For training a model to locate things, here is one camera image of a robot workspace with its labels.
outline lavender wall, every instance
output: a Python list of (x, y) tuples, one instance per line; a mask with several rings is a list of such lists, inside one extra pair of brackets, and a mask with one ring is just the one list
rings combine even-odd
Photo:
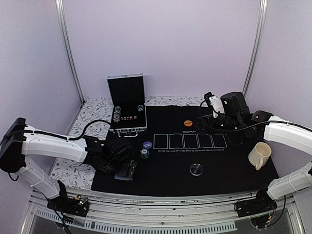
[[(261, 46), (247, 102), (312, 127), (312, 4), (309, 0), (269, 1)], [(301, 168), (311, 156), (270, 143), (280, 176)], [(312, 233), (312, 189), (295, 194), (306, 233)]]
[[(64, 134), (79, 109), (60, 36), (55, 1), (0, 2), (0, 136), (17, 117)], [(34, 160), (48, 171), (53, 159)], [(0, 172), (0, 233), (17, 234), (31, 194)]]
[(75, 64), (87, 98), (109, 97), (108, 75), (143, 72), (147, 96), (242, 90), (257, 0), (67, 0)]

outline case handle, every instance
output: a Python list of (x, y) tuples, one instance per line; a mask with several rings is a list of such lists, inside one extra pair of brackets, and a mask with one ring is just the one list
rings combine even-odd
[[(124, 136), (124, 137), (137, 137), (137, 135), (138, 135), (138, 129), (135, 129), (135, 131), (136, 131), (136, 134), (135, 135), (131, 135), (131, 132), (130, 132), (130, 130), (128, 130), (127, 132), (126, 132), (126, 135)], [(121, 137), (121, 130), (118, 130), (117, 131), (117, 133), (118, 133), (118, 137)]]

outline ceramic mug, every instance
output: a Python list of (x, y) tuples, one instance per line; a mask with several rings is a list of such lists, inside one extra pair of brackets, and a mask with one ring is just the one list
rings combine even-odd
[(264, 142), (258, 142), (248, 155), (249, 162), (255, 166), (257, 171), (263, 167), (271, 156), (270, 146)]

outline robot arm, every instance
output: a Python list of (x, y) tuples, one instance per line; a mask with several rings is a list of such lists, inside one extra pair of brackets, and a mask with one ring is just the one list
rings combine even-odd
[(84, 208), (80, 209), (82, 212), (71, 210), (75, 215), (86, 216), (87, 202), (69, 199), (65, 185), (51, 178), (29, 155), (61, 157), (115, 173), (132, 154), (127, 141), (119, 138), (106, 142), (92, 136), (71, 138), (37, 130), (27, 126), (25, 121), (18, 118), (4, 135), (0, 143), (0, 168), (25, 179), (31, 187), (42, 192), (56, 210), (66, 212), (69, 205), (77, 207), (79, 202), (78, 208)]
[[(213, 118), (208, 118), (205, 123), (210, 130), (239, 132), (243, 137), (278, 142), (312, 155), (311, 129), (293, 124), (264, 111), (250, 114), (244, 96), (240, 92), (228, 93), (221, 98), (207, 93), (204, 98), (208, 106), (213, 107), (214, 110)], [(289, 175), (274, 179), (264, 185), (258, 191), (254, 205), (257, 206), (262, 201), (265, 201), (265, 204), (272, 204), (274, 200), (282, 196), (310, 186), (312, 186), (312, 162)], [(241, 208), (247, 205), (244, 201), (238, 204)], [(259, 207), (259, 211), (266, 209), (261, 205)]]

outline poker mat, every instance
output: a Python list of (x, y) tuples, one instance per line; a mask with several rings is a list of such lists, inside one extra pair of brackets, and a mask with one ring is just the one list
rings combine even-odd
[[(133, 180), (116, 180), (97, 170), (91, 190), (141, 196), (220, 195), (258, 190), (278, 178), (271, 158), (259, 171), (249, 162), (254, 139), (237, 144), (229, 134), (199, 134), (189, 123), (199, 117), (198, 107), (153, 106), (146, 111), (147, 131), (127, 138), (137, 162)], [(202, 108), (202, 114), (211, 114), (211, 109)], [(106, 140), (115, 138), (109, 133)], [(144, 142), (152, 143), (148, 159), (140, 157)], [(194, 163), (203, 167), (199, 176), (190, 172)]]

